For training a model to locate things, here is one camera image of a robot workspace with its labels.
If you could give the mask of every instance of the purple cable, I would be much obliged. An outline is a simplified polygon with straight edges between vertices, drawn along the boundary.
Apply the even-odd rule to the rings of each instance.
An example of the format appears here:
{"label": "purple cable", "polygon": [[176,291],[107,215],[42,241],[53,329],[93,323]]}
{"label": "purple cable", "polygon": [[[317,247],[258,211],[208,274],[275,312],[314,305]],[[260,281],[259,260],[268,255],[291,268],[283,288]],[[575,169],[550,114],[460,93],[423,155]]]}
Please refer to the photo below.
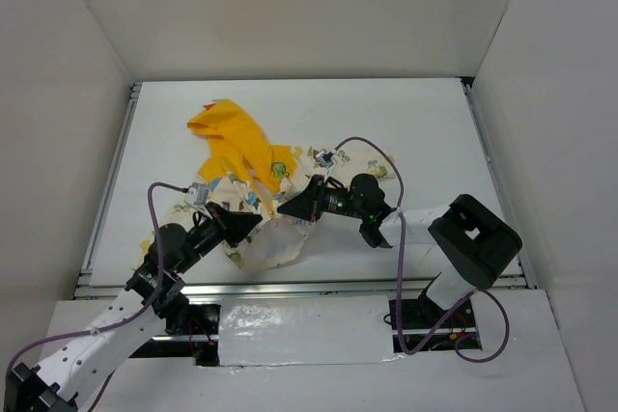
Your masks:
{"label": "purple cable", "polygon": [[[158,254],[157,256],[158,273],[156,276],[156,288],[154,289],[153,294],[151,294],[151,296],[148,298],[146,303],[144,303],[144,306],[137,313],[135,313],[133,316],[130,316],[128,318],[121,320],[120,322],[112,323],[111,325],[106,325],[104,327],[99,327],[97,329],[99,332],[109,332],[110,330],[115,330],[129,323],[132,323],[136,318],[144,314],[148,310],[148,308],[150,308],[153,305],[153,303],[156,301],[156,299],[158,298],[161,292],[161,288],[162,288],[161,284],[163,283],[164,262],[163,262],[163,247],[161,245],[161,234],[158,229],[158,221],[156,220],[155,204],[153,202],[153,190],[155,190],[156,187],[165,187],[170,190],[176,190],[177,192],[183,192],[183,193],[186,193],[188,191],[187,188],[177,187],[176,185],[170,185],[169,183],[164,183],[164,182],[155,182],[148,188],[148,210],[151,214],[151,219],[153,220],[154,241],[156,243],[156,252]],[[53,337],[43,338],[36,342],[32,342],[28,344],[27,346],[22,347],[16,353],[16,355],[13,356],[13,358],[9,362],[9,366],[7,367],[7,375],[11,373],[17,360],[25,352],[28,352],[30,349],[34,349],[35,347],[41,346],[42,344],[46,344],[46,343],[59,342],[61,340],[67,340],[70,338],[77,338],[77,337],[86,337],[90,335],[92,335],[92,332],[90,330],[81,330],[79,332],[70,332],[70,333],[65,333],[63,335],[55,335]]]}
{"label": "purple cable", "polygon": [[[401,231],[401,237],[399,240],[399,257],[397,260],[397,290],[396,290],[396,297],[395,297],[395,319],[396,319],[396,325],[397,325],[397,341],[399,342],[399,346],[401,347],[402,351],[405,354],[407,354],[408,356],[411,356],[413,354],[416,354],[418,351],[420,351],[425,346],[425,344],[427,344],[427,342],[431,339],[434,333],[442,326],[442,324],[446,320],[448,320],[448,318],[452,316],[461,307],[463,303],[465,303],[468,299],[470,299],[470,296],[472,296],[474,291],[471,291],[469,294],[464,296],[457,303],[455,303],[455,305],[451,309],[449,309],[446,313],[444,313],[444,315],[439,319],[438,322],[435,323],[434,327],[423,338],[423,340],[421,340],[419,344],[417,344],[413,349],[407,348],[406,336],[404,335],[403,309],[402,309],[402,299],[403,299],[403,292],[404,292],[404,258],[406,256],[406,217],[401,211],[401,205],[404,200],[404,192],[406,189],[404,186],[404,179],[402,178],[401,173],[397,169],[397,166],[395,166],[395,163],[393,162],[393,160],[390,159],[390,157],[380,147],[378,147],[376,144],[374,144],[370,140],[365,139],[364,137],[357,137],[357,136],[348,137],[347,139],[345,139],[343,142],[341,142],[335,147],[335,151],[338,151],[344,145],[346,145],[348,142],[351,142],[352,140],[364,142],[365,144],[374,148],[374,150],[376,150],[379,154],[381,154],[384,157],[384,159],[388,162],[388,164],[390,164],[391,168],[393,168],[393,172],[395,173],[395,175],[397,176],[397,180],[399,181],[400,192],[399,192],[399,198],[397,199],[397,209],[398,209],[399,217],[402,221],[402,231]],[[510,323],[509,323],[509,317],[507,316],[506,311],[504,310],[504,307],[497,300],[497,298],[493,296],[491,293],[489,293],[488,291],[485,291],[483,289],[479,289],[478,291],[485,293],[489,298],[491,298],[493,302],[497,305],[500,312],[502,313],[502,316],[504,317],[504,326],[505,326],[504,340],[502,341],[502,344],[497,349],[497,351],[491,356],[483,358],[483,359],[472,359],[470,357],[466,357],[463,354],[461,354],[460,349],[459,349],[460,343],[463,340],[471,338],[471,337],[476,337],[476,334],[470,333],[470,334],[464,335],[457,339],[457,341],[455,342],[455,352],[457,353],[458,356],[460,356],[462,359],[468,362],[472,362],[474,364],[483,364],[485,362],[492,361],[493,359],[498,357],[500,354],[502,354],[502,351],[504,351],[504,349],[506,348],[506,345],[509,342]]]}
{"label": "purple cable", "polygon": [[107,375],[107,378],[105,378],[105,381],[103,381],[103,385],[100,387],[100,390],[98,390],[98,394],[95,400],[93,401],[93,405],[91,405],[90,408],[88,409],[88,412],[93,412],[97,408],[98,402],[103,397],[103,393],[105,393],[105,390],[107,389],[107,385],[109,385],[109,382],[111,381],[112,376],[114,376],[115,372],[116,371],[112,371],[109,375]]}

